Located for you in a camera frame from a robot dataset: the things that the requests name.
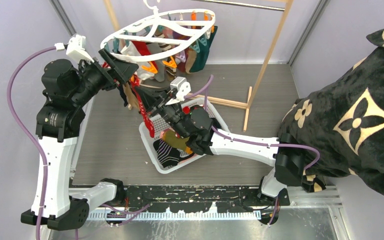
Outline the red snowflake sock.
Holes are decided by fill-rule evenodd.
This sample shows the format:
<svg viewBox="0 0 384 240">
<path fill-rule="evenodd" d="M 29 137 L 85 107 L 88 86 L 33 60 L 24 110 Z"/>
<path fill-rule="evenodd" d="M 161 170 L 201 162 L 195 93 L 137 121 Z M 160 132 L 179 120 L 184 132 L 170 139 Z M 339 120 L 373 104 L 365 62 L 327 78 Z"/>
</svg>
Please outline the red snowflake sock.
<svg viewBox="0 0 384 240">
<path fill-rule="evenodd" d="M 155 128 L 154 128 L 154 124 L 153 122 L 150 120 L 147 112 L 146 112 L 146 109 L 145 109 L 145 106 L 143 104 L 143 101 L 139 95 L 139 92 L 137 91 L 137 88 L 140 86 L 140 79 L 138 78 L 138 76 L 136 74 L 134 74 L 130 80 L 130 85 L 131 85 L 131 89 L 132 91 L 134 92 L 134 95 L 136 97 L 136 99 L 138 100 L 138 104 L 139 104 L 139 111 L 140 111 L 140 114 L 142 115 L 142 118 L 143 118 L 143 122 L 146 126 L 146 128 L 148 129 L 148 132 L 149 132 L 149 136 L 151 138 L 154 138 L 155 137 Z"/>
</svg>

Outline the brown sock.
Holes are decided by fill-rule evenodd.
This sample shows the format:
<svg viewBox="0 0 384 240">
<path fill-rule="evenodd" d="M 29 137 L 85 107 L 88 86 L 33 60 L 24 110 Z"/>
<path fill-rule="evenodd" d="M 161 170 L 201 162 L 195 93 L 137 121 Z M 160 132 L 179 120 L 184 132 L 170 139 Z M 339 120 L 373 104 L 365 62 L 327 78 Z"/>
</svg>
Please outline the brown sock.
<svg viewBox="0 0 384 240">
<path fill-rule="evenodd" d="M 126 95 L 128 104 L 130 104 L 133 108 L 139 111 L 140 110 L 139 101 L 134 91 L 132 90 L 131 86 L 126 83 L 122 86 L 122 88 L 123 88 L 124 94 Z"/>
</svg>

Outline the white oval clip hanger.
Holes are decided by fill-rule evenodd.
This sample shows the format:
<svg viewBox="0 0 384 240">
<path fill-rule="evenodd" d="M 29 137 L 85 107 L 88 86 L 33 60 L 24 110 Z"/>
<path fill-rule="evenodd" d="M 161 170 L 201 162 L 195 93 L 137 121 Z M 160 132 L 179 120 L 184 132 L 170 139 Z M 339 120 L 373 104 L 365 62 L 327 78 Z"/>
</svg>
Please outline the white oval clip hanger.
<svg viewBox="0 0 384 240">
<path fill-rule="evenodd" d="M 216 14 L 209 9 L 204 8 L 192 8 L 192 9 L 177 9 L 170 10 L 165 12 L 159 12 L 159 9 L 156 5 L 150 6 L 146 0 L 143 1 L 143 4 L 152 11 L 152 15 L 144 17 L 140 20 L 137 20 L 117 31 L 105 37 L 100 43 L 100 48 L 105 48 L 107 43 L 111 40 L 127 40 L 127 41 L 137 41 L 145 43 L 157 43 L 157 44 L 167 44 L 174 45 L 174 48 L 151 54 L 148 56 L 129 56 L 123 54 L 113 53 L 112 55 L 123 61 L 156 61 L 166 59 L 170 56 L 174 56 L 184 50 L 186 50 L 193 43 L 197 42 L 202 37 L 205 37 L 207 40 L 210 38 L 212 27 L 215 25 Z M 170 15 L 185 15 L 191 14 L 193 11 L 196 11 L 197 14 L 204 14 L 203 20 L 170 20 L 168 16 Z M 157 37 L 155 33 L 158 27 L 166 27 L 172 30 L 175 33 L 178 33 L 182 36 L 188 37 L 188 39 L 174 39 L 174 38 L 164 38 Z"/>
</svg>

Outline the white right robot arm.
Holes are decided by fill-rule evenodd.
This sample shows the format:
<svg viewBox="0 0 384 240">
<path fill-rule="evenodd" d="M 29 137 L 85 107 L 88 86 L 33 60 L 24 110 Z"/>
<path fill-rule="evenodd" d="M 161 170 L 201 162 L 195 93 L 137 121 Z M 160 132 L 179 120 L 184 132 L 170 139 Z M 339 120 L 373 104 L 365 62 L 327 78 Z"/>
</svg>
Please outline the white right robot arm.
<svg viewBox="0 0 384 240">
<path fill-rule="evenodd" d="M 303 150 L 291 135 L 280 137 L 252 137 L 234 134 L 222 128 L 215 113 L 210 113 L 207 97 L 191 106 L 182 105 L 185 99 L 181 90 L 168 87 L 151 89 L 134 86 L 144 114 L 145 125 L 150 136 L 157 131 L 150 121 L 159 117 L 167 127 L 159 132 L 159 139 L 172 149 L 178 149 L 194 157 L 235 156 L 251 159 L 268 166 L 271 171 L 259 184 L 257 198 L 263 205 L 271 205 L 280 192 L 289 186 L 300 187 L 303 184 L 305 167 Z"/>
</svg>

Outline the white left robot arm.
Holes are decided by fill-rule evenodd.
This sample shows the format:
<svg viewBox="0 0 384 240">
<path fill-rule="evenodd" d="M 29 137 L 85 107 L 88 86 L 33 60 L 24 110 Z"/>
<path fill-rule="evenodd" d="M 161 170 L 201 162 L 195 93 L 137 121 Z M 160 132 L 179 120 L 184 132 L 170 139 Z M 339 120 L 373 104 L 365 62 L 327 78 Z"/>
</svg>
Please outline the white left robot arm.
<svg viewBox="0 0 384 240">
<path fill-rule="evenodd" d="M 123 182 L 112 178 L 81 193 L 69 193 L 72 158 L 86 116 L 84 106 L 99 91 L 127 83 L 138 69 L 137 64 L 119 60 L 105 49 L 99 54 L 107 67 L 85 57 L 78 60 L 78 67 L 68 59 L 53 60 L 44 67 L 41 81 L 46 101 L 36 115 L 35 134 L 29 134 L 39 151 L 38 183 L 33 204 L 20 216 L 23 224 L 77 230 L 90 211 L 106 203 L 118 207 L 126 200 Z"/>
</svg>

